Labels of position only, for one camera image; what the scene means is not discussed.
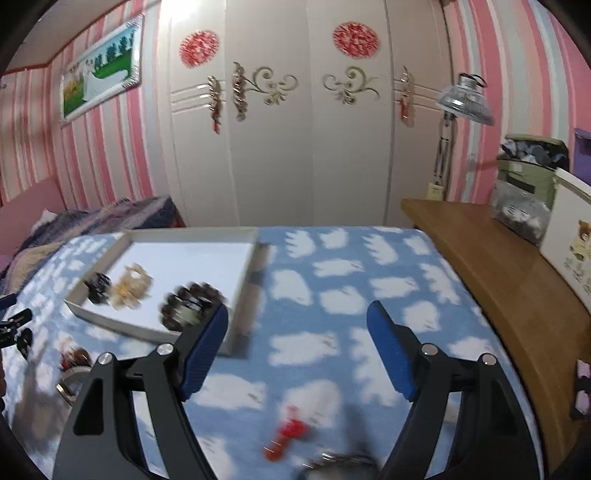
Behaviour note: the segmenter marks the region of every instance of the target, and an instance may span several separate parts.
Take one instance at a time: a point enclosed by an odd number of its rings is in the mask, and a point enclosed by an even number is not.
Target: silver screw
[[[158,345],[158,348],[156,349],[159,355],[170,355],[173,353],[173,350],[174,347],[170,343],[162,343],[161,345]]]
[[[101,365],[107,365],[110,364],[113,361],[113,354],[109,353],[109,352],[105,352],[99,355],[99,358],[97,360],[98,363],[100,363]]]
[[[439,348],[437,348],[432,343],[425,343],[424,345],[421,346],[421,351],[427,356],[433,356],[433,355],[437,355]]]
[[[496,357],[492,353],[485,353],[482,355],[482,363],[485,365],[494,365],[496,363]]]

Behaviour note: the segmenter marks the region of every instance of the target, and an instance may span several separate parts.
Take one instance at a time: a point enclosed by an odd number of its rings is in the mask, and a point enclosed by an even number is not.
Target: wooden desk
[[[402,201],[462,278],[503,341],[541,427],[548,471],[576,440],[569,418],[577,358],[591,360],[591,317],[539,250],[487,205]]]

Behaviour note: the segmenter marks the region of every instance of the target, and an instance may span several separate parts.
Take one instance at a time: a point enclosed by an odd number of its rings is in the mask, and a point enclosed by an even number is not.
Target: green grass
[[[64,116],[68,116],[74,110],[84,105],[85,101],[83,97],[83,84],[82,82],[78,82],[76,88],[69,95],[64,95]]]
[[[129,71],[131,70],[131,50],[128,50],[123,55],[116,57],[113,61],[104,64],[97,71],[95,71],[94,74],[96,78],[104,79],[110,77],[115,72],[120,70],[127,70],[127,77],[129,76]]]

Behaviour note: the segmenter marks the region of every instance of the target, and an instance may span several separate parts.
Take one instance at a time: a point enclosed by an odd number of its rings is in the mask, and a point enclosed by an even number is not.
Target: wall
[[[537,0],[445,0],[458,73],[477,73],[496,123],[459,119],[450,200],[488,202],[507,133],[563,140],[591,130],[591,70],[560,23]]]
[[[160,4],[129,0],[82,32],[43,69],[5,75],[0,90],[0,194],[6,202],[56,175],[69,208],[168,193],[154,58]],[[60,75],[129,18],[145,14],[141,85],[60,126]]]

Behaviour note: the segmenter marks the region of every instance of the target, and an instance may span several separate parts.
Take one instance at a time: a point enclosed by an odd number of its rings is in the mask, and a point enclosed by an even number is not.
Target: cartoon bear
[[[579,220],[579,236],[570,244],[570,251],[579,261],[591,259],[589,250],[589,237],[591,236],[591,223]]]

